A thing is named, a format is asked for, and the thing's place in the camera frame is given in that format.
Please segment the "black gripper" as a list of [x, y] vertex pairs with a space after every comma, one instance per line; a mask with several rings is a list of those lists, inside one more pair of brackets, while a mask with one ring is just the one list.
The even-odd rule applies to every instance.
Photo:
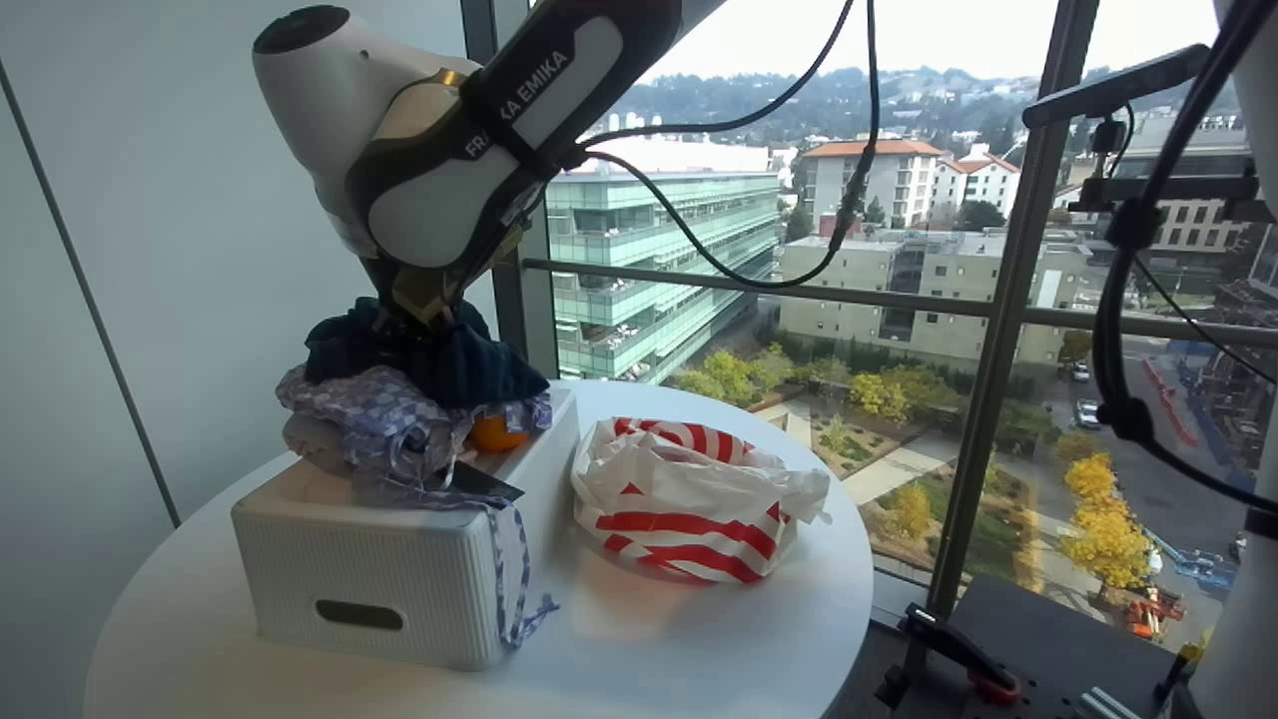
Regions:
[[510, 245], [465, 247], [444, 264], [413, 264], [388, 251], [364, 259], [364, 273], [376, 287], [384, 313], [404, 316], [409, 323], [430, 329], [456, 316], [465, 291], [510, 257]]

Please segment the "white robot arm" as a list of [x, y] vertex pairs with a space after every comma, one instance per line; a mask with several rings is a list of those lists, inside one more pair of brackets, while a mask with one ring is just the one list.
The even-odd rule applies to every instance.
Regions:
[[539, 0], [483, 64], [310, 3], [253, 39], [253, 67], [338, 239], [430, 329], [514, 245], [578, 136], [720, 3]]

